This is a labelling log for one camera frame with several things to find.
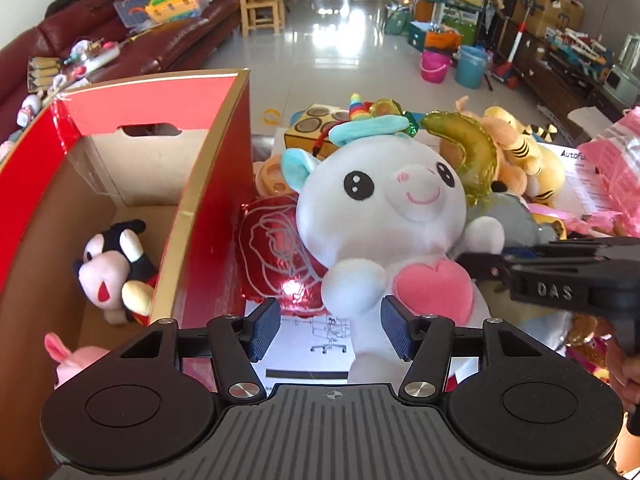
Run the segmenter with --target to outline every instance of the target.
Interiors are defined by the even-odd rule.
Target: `glossy floor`
[[[523,123],[544,124],[529,91],[511,91],[494,82],[478,90],[458,85],[450,70],[440,85],[420,78],[420,53],[404,36],[386,36],[381,24],[388,0],[290,0],[284,32],[235,33],[206,63],[207,68],[251,69],[252,130],[272,136],[264,111],[291,115],[313,103],[347,107],[352,92],[363,99],[393,98],[406,110],[454,110],[454,101],[470,96],[469,109],[482,113],[500,105]]]

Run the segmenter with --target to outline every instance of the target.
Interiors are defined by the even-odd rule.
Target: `banana-shaped foil balloon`
[[[454,169],[465,189],[466,204],[474,206],[491,191],[498,165],[491,137],[478,121],[455,112],[431,112],[420,124],[430,134],[447,139],[462,150],[462,162]]]

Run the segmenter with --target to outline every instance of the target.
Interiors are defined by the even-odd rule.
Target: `wooden chair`
[[[256,9],[271,8],[270,18],[258,18]],[[285,25],[284,0],[240,0],[240,12],[242,13],[242,36],[249,36],[250,30],[257,28],[273,28],[277,33]]]

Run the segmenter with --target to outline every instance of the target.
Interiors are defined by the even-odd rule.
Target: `mickey mouse plush toy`
[[[148,323],[158,269],[138,238],[145,229],[142,220],[113,224],[91,238],[82,260],[74,262],[82,290],[110,324]]]

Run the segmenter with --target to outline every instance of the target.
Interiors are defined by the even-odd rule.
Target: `metal screw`
[[[253,383],[236,383],[229,388],[229,395],[236,399],[251,399],[259,393],[260,386]]]
[[[404,392],[411,397],[431,397],[436,392],[436,387],[431,383],[416,381],[404,387]]]

